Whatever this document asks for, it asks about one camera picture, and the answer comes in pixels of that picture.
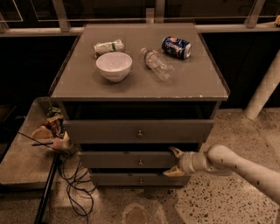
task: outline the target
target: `drawer knob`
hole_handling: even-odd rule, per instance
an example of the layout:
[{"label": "drawer knob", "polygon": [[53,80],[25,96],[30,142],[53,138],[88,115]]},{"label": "drawer knob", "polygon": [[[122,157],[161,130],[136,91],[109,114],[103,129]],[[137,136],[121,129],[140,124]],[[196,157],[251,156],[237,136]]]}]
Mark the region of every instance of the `drawer knob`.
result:
[{"label": "drawer knob", "polygon": [[144,133],[141,130],[139,130],[137,133],[137,137],[139,138],[144,137]]}]

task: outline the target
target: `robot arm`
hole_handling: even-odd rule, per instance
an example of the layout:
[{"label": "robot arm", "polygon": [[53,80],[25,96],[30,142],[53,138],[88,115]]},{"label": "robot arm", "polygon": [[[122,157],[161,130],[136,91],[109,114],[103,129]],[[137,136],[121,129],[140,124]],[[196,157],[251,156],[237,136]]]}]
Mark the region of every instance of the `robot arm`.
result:
[{"label": "robot arm", "polygon": [[178,158],[178,164],[164,175],[169,177],[207,172],[216,175],[237,173],[251,185],[280,205],[280,173],[239,157],[228,147],[213,145],[207,152],[182,152],[170,148]]}]

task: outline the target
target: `cabinet top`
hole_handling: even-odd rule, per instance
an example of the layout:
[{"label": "cabinet top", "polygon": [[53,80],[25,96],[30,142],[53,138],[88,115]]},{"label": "cabinet top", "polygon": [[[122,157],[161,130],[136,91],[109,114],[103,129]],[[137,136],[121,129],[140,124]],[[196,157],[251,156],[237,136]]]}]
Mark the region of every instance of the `cabinet top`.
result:
[{"label": "cabinet top", "polygon": [[[161,50],[165,37],[192,44],[191,56],[177,59]],[[96,67],[93,45],[121,39],[133,60],[128,76],[117,83],[106,80]],[[143,47],[160,53],[175,68],[164,82],[144,64]],[[87,24],[52,92],[62,101],[224,101],[228,87],[210,59],[193,24]]]}]

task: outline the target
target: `can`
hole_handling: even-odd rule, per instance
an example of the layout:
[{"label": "can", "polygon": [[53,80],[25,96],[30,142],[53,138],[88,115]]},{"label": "can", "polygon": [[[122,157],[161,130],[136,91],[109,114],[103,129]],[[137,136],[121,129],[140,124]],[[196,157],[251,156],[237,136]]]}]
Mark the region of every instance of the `can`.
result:
[{"label": "can", "polygon": [[94,45],[95,57],[98,58],[105,53],[119,52],[122,53],[124,44],[120,39],[113,42],[98,43]]},{"label": "can", "polygon": [[190,42],[181,38],[166,37],[161,47],[165,53],[184,60],[190,57],[192,45]]}]

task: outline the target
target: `speckled floor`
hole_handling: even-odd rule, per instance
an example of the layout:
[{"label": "speckled floor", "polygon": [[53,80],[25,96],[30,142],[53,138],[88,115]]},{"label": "speckled floor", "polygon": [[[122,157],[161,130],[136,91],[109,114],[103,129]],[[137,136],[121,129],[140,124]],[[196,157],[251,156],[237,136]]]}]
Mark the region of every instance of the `speckled floor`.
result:
[{"label": "speckled floor", "polygon": [[[213,144],[224,144],[238,155],[280,172],[279,133],[280,108],[265,108],[254,121],[250,121],[241,109],[221,109],[201,150],[205,151]],[[76,157],[68,162],[68,177],[76,165]],[[0,183],[7,179],[11,182],[11,176],[12,173],[0,171]],[[91,189],[93,186],[89,182],[82,187]],[[87,195],[76,191],[72,195],[86,210],[90,209]],[[92,195],[94,207],[89,215],[92,224],[280,224],[279,205],[237,174],[218,177],[196,173],[188,185],[180,189],[98,189]],[[38,204],[38,192],[0,194],[0,223],[33,223]],[[50,224],[87,223],[85,217],[80,217],[71,208],[67,183],[59,175],[53,184],[44,221]]]}]

